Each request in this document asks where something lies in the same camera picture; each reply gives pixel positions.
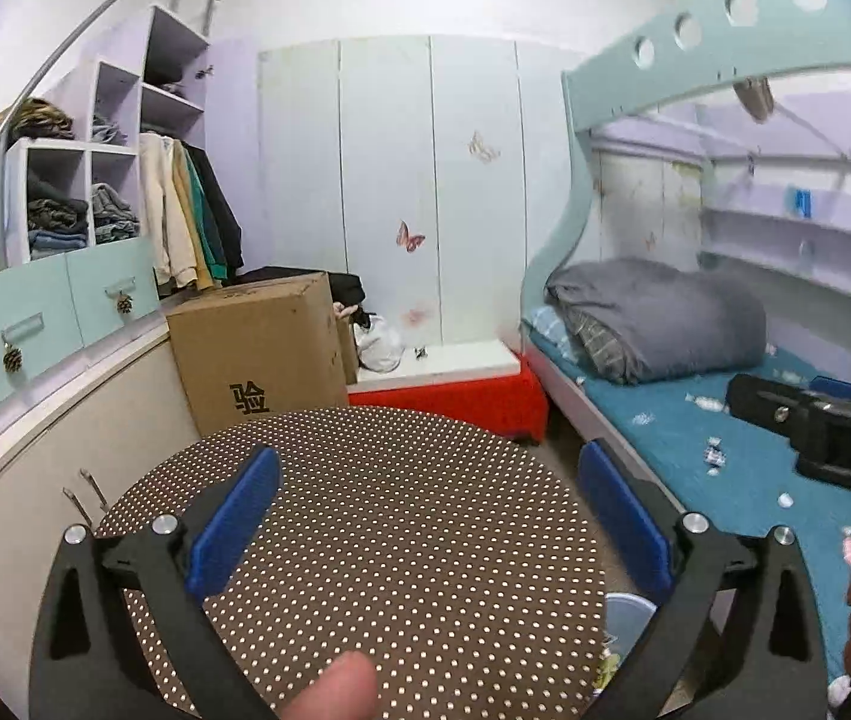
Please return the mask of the person's left hand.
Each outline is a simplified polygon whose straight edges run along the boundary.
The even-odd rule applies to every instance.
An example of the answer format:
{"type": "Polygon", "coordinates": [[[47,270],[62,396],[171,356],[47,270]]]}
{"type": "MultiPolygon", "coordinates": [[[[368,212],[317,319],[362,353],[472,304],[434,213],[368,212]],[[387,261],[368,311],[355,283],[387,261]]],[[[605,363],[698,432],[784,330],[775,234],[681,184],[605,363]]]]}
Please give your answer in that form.
{"type": "Polygon", "coordinates": [[[370,720],[378,717],[378,681],[373,661],[345,652],[315,683],[290,700],[282,720],[370,720]]]}

